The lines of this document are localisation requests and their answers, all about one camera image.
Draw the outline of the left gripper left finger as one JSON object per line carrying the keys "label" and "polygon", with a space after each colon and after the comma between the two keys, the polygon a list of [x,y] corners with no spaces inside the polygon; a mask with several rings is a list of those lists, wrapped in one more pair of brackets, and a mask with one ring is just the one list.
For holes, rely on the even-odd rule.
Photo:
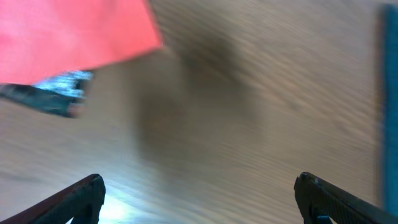
{"label": "left gripper left finger", "polygon": [[98,224],[106,187],[91,174],[1,224]]}

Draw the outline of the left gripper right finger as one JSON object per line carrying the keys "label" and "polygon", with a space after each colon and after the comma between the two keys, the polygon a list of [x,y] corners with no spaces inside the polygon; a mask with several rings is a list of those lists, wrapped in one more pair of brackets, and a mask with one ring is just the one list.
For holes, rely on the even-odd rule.
{"label": "left gripper right finger", "polygon": [[296,178],[294,192],[304,224],[397,223],[397,217],[309,172]]}

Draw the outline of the dark blue denim shorts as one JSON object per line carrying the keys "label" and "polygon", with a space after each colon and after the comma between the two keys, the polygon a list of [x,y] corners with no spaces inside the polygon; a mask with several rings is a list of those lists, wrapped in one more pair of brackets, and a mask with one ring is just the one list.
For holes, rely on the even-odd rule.
{"label": "dark blue denim shorts", "polygon": [[397,4],[382,7],[382,178],[385,211],[397,215]]}

